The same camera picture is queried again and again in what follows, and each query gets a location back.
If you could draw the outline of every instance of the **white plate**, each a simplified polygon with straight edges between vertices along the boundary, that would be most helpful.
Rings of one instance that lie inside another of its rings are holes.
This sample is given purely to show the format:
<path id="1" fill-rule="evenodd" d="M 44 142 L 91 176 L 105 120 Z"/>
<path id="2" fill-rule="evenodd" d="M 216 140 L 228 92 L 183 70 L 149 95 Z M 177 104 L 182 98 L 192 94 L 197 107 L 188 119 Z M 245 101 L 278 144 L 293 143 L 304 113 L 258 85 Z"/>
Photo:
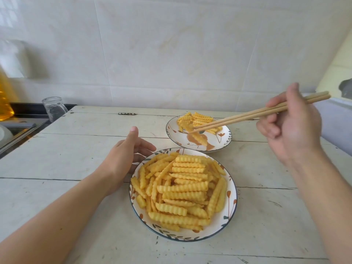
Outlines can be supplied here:
<path id="1" fill-rule="evenodd" d="M 232 140 L 232 133 L 227 126 L 222 126 L 222 131 L 218 132 L 216 135 L 209 132 L 199 132 L 208 141 L 208 146 L 203 146 L 199 144 L 188 132 L 178 130 L 177 120 L 183 115 L 174 117 L 166 124 L 166 133 L 169 138 L 176 144 L 183 146 L 184 148 L 189 148 L 205 153 L 218 151 L 226 146 L 228 146 Z"/>
<path id="2" fill-rule="evenodd" d="M 169 148 L 169 149 L 163 149 L 158 152 L 155 152 L 151 156 L 149 156 L 147 159 L 143 160 L 142 163 L 138 165 L 136 168 L 134 174 L 132 177 L 138 177 L 138 171 L 141 168 L 141 166 L 148 162 L 152 157 L 154 157 L 157 154 L 161 153 L 170 153 L 170 152 L 178 152 L 181 155 L 203 155 L 205 157 L 209 157 L 213 160 L 212 157 L 205 155 L 199 151 L 192 150 L 192 149 L 186 149 L 186 148 Z M 226 225 L 230 222 L 232 219 L 236 207 L 237 207 L 237 191 L 236 191 L 236 186 L 235 183 L 233 182 L 233 179 L 231 178 L 230 174 L 227 172 L 227 170 L 224 168 L 224 171 L 226 175 L 224 178 L 227 181 L 227 198 L 225 201 L 225 206 L 224 209 L 219 212 L 215 213 L 214 216 L 212 217 L 212 222 L 209 226 L 205 226 L 203 231 L 192 231 L 192 230 L 187 230 L 187 229 L 181 229 L 180 232 L 175 232 L 171 231 L 168 229 L 165 229 L 160 226 L 160 223 L 157 221 L 153 221 L 149 218 L 148 213 L 145 209 L 141 209 L 137 202 L 135 201 L 135 198 L 137 197 L 137 192 L 133 189 L 131 183 L 130 183 L 130 200 L 131 204 L 133 207 L 134 212 L 136 213 L 137 217 L 140 219 L 140 221 L 147 226 L 148 229 L 151 231 L 155 232 L 157 235 L 163 236 L 166 239 L 170 240 L 176 240 L 176 241 L 181 241 L 181 242 L 194 242 L 194 241 L 200 241 L 207 239 L 221 230 L 223 230 Z"/>

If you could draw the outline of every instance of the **wooden chopstick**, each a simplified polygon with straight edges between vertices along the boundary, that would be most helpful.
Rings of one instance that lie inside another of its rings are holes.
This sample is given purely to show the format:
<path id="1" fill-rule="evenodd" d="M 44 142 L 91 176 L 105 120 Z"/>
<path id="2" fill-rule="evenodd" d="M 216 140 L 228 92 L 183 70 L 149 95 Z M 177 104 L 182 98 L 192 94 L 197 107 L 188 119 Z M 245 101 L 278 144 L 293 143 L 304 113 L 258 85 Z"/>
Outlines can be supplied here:
<path id="1" fill-rule="evenodd" d="M 306 96 L 306 102 L 308 104 L 312 104 L 315 102 L 319 102 L 322 100 L 327 100 L 331 97 L 331 95 L 328 94 L 328 91 L 325 92 L 321 92 L 321 93 L 314 93 L 311 94 L 309 96 Z M 205 131 L 207 129 L 212 129 L 212 128 L 217 128 L 217 127 L 221 127 L 221 126 L 225 126 L 228 124 L 233 124 L 233 123 L 237 123 L 237 122 L 241 122 L 244 120 L 251 120 L 251 119 L 255 119 L 257 117 L 262 117 L 262 116 L 268 116 L 271 114 L 275 114 L 278 112 L 282 112 L 287 110 L 287 102 L 283 102 L 278 104 L 277 106 L 274 107 L 264 107 L 264 108 L 260 108 L 257 110 L 253 110 L 250 112 L 246 112 L 246 113 L 242 113 L 239 115 L 235 115 L 232 117 L 228 117 L 222 120 L 216 120 L 213 121 L 211 123 L 207 123 L 207 124 L 203 124 L 197 127 L 194 127 L 194 131 L 190 132 L 190 133 L 194 133 L 194 132 L 200 132 L 200 131 Z"/>

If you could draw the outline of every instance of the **wooden tabletop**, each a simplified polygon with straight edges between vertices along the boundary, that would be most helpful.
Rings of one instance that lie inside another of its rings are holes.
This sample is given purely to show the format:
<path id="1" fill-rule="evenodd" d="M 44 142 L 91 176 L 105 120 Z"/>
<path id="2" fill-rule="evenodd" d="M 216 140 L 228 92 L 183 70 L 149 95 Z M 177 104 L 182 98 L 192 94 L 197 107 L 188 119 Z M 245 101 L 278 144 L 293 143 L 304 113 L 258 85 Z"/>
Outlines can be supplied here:
<path id="1" fill-rule="evenodd" d="M 118 115 L 123 112 L 137 115 Z M 216 118 L 235 114 L 199 112 Z M 74 107 L 0 160 L 0 240 L 93 172 L 131 126 L 137 126 L 140 137 L 158 150 L 175 146 L 165 126 L 172 117 L 184 113 Z M 67 263 L 329 263 L 292 177 L 255 124 L 256 120 L 251 120 L 230 125 L 231 144 L 211 153 L 232 175 L 239 196 L 233 219 L 219 234 L 194 243 L 158 237 L 135 216 L 128 183 L 124 183 L 99 206 Z M 321 141 L 352 183 L 352 158 Z"/>

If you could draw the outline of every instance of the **white wooden table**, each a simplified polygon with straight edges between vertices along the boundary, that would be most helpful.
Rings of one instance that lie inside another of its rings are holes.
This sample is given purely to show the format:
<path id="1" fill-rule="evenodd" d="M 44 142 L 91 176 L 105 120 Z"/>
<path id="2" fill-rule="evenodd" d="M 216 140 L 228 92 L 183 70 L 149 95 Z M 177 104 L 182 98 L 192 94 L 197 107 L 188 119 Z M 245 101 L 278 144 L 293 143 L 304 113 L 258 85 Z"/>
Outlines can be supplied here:
<path id="1" fill-rule="evenodd" d="M 216 118 L 234 114 L 200 112 Z M 0 240 L 94 171 L 131 126 L 138 126 L 140 137 L 157 149 L 175 146 L 165 133 L 165 125 L 184 113 L 74 107 L 0 160 Z M 231 144 L 211 154 L 231 173 L 238 188 L 238 208 L 224 231 L 195 243 L 158 237 L 133 213 L 128 183 L 124 183 L 99 206 L 67 263 L 329 263 L 292 177 L 272 154 L 255 123 L 231 125 Z M 352 158 L 323 139 L 322 144 L 352 183 Z"/>

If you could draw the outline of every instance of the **clear glass cup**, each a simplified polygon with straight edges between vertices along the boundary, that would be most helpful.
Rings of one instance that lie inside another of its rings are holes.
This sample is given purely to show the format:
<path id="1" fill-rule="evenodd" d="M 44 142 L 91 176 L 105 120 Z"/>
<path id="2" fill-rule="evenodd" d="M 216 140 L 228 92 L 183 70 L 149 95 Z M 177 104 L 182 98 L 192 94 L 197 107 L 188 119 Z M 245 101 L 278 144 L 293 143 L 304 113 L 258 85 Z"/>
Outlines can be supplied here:
<path id="1" fill-rule="evenodd" d="M 47 97 L 42 102 L 51 122 L 54 122 L 68 112 L 67 108 L 62 104 L 61 97 Z"/>

